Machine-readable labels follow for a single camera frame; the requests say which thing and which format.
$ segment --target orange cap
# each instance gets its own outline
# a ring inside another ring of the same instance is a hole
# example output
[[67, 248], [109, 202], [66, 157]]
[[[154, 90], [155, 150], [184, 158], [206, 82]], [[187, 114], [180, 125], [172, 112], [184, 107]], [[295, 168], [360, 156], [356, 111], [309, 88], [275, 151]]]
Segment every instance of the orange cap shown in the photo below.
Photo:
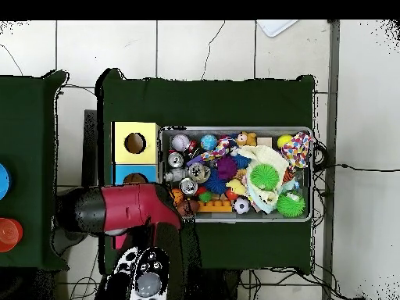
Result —
[[14, 248], [22, 238], [22, 227], [18, 221], [0, 218], [0, 252]]

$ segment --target blue cap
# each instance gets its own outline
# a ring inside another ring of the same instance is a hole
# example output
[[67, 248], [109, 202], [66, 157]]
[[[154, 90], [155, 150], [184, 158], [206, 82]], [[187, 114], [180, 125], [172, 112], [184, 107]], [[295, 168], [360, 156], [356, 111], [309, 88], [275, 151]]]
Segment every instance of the blue cap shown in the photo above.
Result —
[[7, 169], [0, 163], [0, 200], [4, 198], [6, 193], [9, 190], [9, 172]]

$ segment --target shape sorter box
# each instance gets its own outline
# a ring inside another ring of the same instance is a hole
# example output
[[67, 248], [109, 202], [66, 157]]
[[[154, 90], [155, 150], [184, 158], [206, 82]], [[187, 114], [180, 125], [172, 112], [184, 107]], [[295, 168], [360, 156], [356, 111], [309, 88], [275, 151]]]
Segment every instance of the shape sorter box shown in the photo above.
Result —
[[115, 163], [127, 165], [157, 165], [158, 132], [159, 126], [156, 123], [115, 122]]
[[157, 166], [156, 165], [116, 165], [116, 182], [115, 185], [124, 184], [123, 180], [131, 174], [139, 173], [147, 182], [157, 183]]

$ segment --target gray metal tray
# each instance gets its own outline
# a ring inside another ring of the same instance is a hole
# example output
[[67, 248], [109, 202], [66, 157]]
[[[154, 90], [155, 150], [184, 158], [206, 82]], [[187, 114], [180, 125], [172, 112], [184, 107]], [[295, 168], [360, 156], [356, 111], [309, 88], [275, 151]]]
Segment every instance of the gray metal tray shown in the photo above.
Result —
[[[220, 136], [223, 134], [239, 133], [241, 131], [255, 132], [257, 137], [272, 137], [273, 148], [277, 146], [277, 139], [282, 134], [295, 135], [299, 131], [306, 132], [311, 137], [313, 132], [308, 127], [163, 127], [159, 131], [159, 149], [162, 152], [162, 158], [159, 159], [159, 181], [163, 182], [163, 174], [170, 171], [170, 166], [167, 162], [168, 150], [170, 142], [176, 134], [186, 134], [190, 139], [200, 141], [205, 134], [215, 134]], [[309, 146], [309, 154], [307, 155], [308, 167], [303, 170], [297, 170], [296, 180], [300, 184], [299, 192], [302, 193], [305, 199], [305, 211], [298, 218], [287, 218], [280, 214], [277, 210], [271, 214], [264, 212], [256, 212], [250, 209], [244, 214], [235, 212], [198, 212], [196, 214], [196, 222], [305, 222], [310, 220], [313, 214], [313, 142]]]

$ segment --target green table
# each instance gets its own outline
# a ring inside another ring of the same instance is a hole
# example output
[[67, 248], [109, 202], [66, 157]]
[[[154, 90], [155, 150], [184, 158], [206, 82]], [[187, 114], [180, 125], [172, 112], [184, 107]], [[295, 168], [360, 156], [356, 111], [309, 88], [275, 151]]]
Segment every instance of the green table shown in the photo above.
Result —
[[[297, 80], [174, 81], [126, 80], [106, 70], [96, 95], [104, 130], [106, 184], [111, 184], [112, 121], [156, 122], [164, 126], [260, 127], [313, 125], [312, 76]], [[203, 268], [257, 269], [266, 266], [311, 268], [311, 221], [304, 223], [199, 223]], [[113, 252], [106, 249], [107, 270]]]
[[55, 211], [55, 94], [67, 73], [42, 78], [0, 77], [0, 163], [12, 187], [0, 200], [0, 217], [19, 221], [21, 242], [0, 253], [0, 266], [65, 270], [51, 249]]

